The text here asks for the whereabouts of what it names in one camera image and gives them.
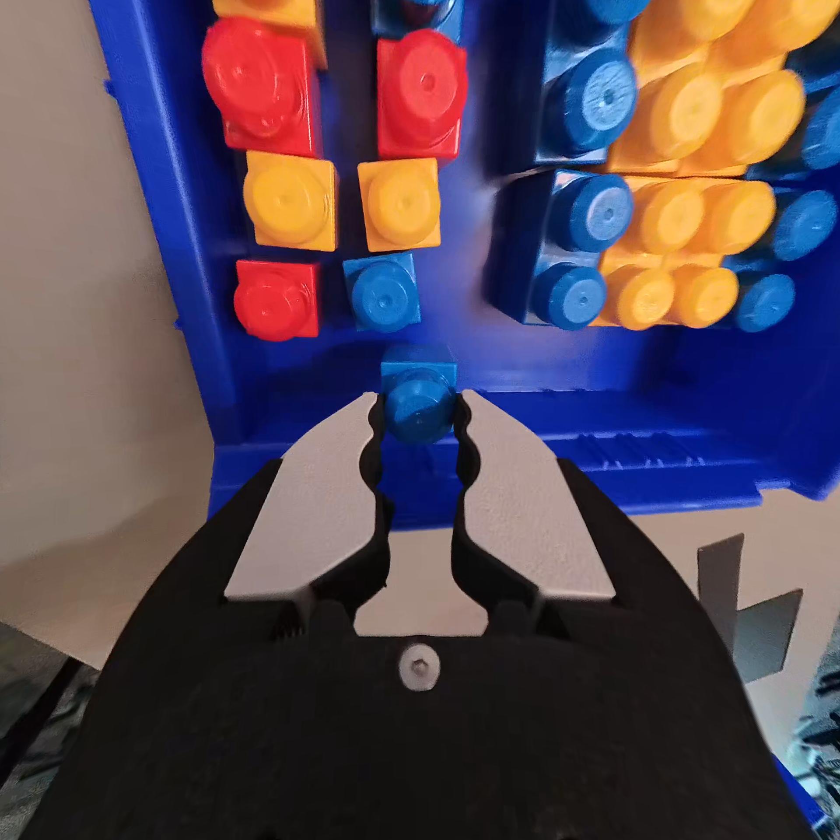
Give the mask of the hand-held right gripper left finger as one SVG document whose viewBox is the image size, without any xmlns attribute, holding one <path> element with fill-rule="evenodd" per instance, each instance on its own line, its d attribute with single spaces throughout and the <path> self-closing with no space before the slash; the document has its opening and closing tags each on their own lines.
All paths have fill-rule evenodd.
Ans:
<svg viewBox="0 0 840 840">
<path fill-rule="evenodd" d="M 340 604 L 354 624 L 387 583 L 393 506 L 382 480 L 384 401 L 364 392 L 280 460 L 224 590 L 235 604 L 290 603 L 304 624 Z"/>
</svg>

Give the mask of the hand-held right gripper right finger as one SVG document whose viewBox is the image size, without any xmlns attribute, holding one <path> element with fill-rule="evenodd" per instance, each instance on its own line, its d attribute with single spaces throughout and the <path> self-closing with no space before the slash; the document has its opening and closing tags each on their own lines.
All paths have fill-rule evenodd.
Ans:
<svg viewBox="0 0 840 840">
<path fill-rule="evenodd" d="M 475 390 L 458 395 L 458 496 L 450 551 L 458 588 L 488 631 L 554 631 L 562 606 L 616 605 L 616 589 L 558 458 Z"/>
</svg>

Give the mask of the blue plastic bin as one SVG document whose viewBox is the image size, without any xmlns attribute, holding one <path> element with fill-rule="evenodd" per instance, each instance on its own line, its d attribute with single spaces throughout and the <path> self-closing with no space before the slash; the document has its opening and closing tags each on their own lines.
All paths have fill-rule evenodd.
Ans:
<svg viewBox="0 0 840 840">
<path fill-rule="evenodd" d="M 215 444 L 215 513 L 268 460 L 361 394 L 385 350 L 444 343 L 474 389 L 594 474 L 625 512 L 747 508 L 761 491 L 823 499 L 838 484 L 838 227 L 790 268 L 796 299 L 770 329 L 531 327 L 493 308 L 485 266 L 498 182 L 485 167 L 490 69 L 505 2 L 467 2 L 466 132 L 442 182 L 442 244 L 415 253 L 421 323 L 358 332 L 342 263 L 366 250 L 357 165 L 375 157 L 370 2 L 325 2 L 326 158 L 339 174 L 334 254 L 254 242 L 245 158 L 224 143 L 201 70 L 211 2 L 91 2 L 110 82 Z M 319 336 L 273 343 L 235 315 L 236 262 L 320 267 Z"/>
<path fill-rule="evenodd" d="M 824 813 L 823 808 L 816 799 L 809 794 L 804 786 L 786 769 L 774 754 L 772 758 L 775 768 L 811 828 L 812 833 L 816 837 L 823 838 L 823 829 L 830 827 L 830 819 L 827 814 Z"/>
</svg>

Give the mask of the blue single-stud block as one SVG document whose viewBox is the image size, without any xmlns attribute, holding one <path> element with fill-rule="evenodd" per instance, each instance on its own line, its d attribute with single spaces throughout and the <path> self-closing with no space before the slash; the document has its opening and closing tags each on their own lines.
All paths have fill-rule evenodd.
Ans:
<svg viewBox="0 0 840 840">
<path fill-rule="evenodd" d="M 464 17 L 464 1 L 371 1 L 371 32 L 377 38 L 401 39 L 430 29 L 459 45 Z"/>
<path fill-rule="evenodd" d="M 421 323 L 411 250 L 346 259 L 342 270 L 356 331 L 394 333 Z"/>
<path fill-rule="evenodd" d="M 405 444 L 431 445 L 450 431 L 457 361 L 444 343 L 398 343 L 381 360 L 387 431 Z"/>
</svg>

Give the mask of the red single-stud block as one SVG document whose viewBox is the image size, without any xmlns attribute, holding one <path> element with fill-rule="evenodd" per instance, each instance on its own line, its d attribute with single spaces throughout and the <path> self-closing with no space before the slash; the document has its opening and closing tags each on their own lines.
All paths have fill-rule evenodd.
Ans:
<svg viewBox="0 0 840 840">
<path fill-rule="evenodd" d="M 468 96 L 467 52 L 430 28 L 376 43 L 377 150 L 381 160 L 459 155 Z"/>
<path fill-rule="evenodd" d="M 206 33 L 202 69 L 228 148 L 323 157 L 319 79 L 302 35 L 221 17 Z"/>
<path fill-rule="evenodd" d="M 234 311 L 248 335 L 273 343 L 319 336 L 319 266 L 240 259 L 236 274 Z"/>
</svg>

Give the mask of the yellow single-stud block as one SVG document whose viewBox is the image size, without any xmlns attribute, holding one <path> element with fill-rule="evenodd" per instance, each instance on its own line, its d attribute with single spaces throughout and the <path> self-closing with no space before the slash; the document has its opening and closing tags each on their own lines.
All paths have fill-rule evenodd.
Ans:
<svg viewBox="0 0 840 840">
<path fill-rule="evenodd" d="M 220 18 L 249 18 L 303 37 L 316 68 L 328 69 L 322 1 L 213 1 L 213 10 Z"/>
<path fill-rule="evenodd" d="M 243 194 L 260 246 L 332 253 L 339 246 L 334 163 L 248 150 Z"/>
<path fill-rule="evenodd" d="M 434 157 L 363 162 L 357 171 L 370 253 L 441 245 L 438 162 Z"/>
</svg>

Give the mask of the yellow four-stud block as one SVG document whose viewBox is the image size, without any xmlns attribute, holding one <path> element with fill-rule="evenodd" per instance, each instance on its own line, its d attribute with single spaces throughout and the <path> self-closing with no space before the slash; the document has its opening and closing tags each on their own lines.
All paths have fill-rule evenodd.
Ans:
<svg viewBox="0 0 840 840">
<path fill-rule="evenodd" d="M 780 151 L 805 114 L 788 55 L 818 39 L 838 1 L 656 1 L 633 23 L 634 116 L 605 171 L 743 175 Z"/>
<path fill-rule="evenodd" d="M 739 295 L 723 265 L 757 244 L 778 202 L 765 182 L 716 177 L 627 175 L 634 209 L 624 236 L 602 253 L 606 302 L 593 328 L 706 329 Z"/>
</svg>

